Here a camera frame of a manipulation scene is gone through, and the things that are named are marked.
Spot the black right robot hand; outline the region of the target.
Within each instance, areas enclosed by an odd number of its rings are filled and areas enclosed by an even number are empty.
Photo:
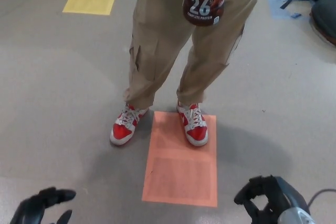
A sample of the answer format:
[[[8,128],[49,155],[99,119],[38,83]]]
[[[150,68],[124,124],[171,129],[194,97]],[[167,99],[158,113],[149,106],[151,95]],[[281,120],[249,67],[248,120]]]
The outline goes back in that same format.
[[[252,202],[258,196],[268,200],[262,210]],[[304,197],[279,176],[249,179],[235,196],[234,203],[245,207],[252,223],[315,223]]]

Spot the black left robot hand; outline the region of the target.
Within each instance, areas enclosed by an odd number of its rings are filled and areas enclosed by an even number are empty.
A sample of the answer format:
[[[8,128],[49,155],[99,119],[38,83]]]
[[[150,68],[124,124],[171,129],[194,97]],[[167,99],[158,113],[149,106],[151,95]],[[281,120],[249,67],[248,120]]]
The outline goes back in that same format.
[[[41,224],[47,208],[71,201],[75,196],[72,189],[45,188],[18,205],[10,224]]]

